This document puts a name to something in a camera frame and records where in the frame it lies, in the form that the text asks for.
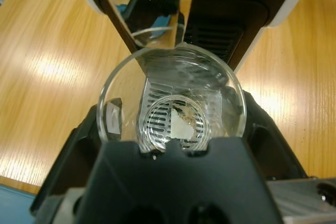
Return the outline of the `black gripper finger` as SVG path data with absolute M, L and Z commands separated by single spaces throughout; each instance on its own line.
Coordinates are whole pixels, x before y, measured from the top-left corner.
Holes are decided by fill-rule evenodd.
M 94 105 L 70 132 L 31 204 L 29 210 L 33 216 L 49 196 L 63 195 L 69 188 L 85 187 L 101 147 L 96 112 Z
M 304 179 L 308 175 L 270 115 L 244 91 L 246 126 L 243 138 L 266 180 Z

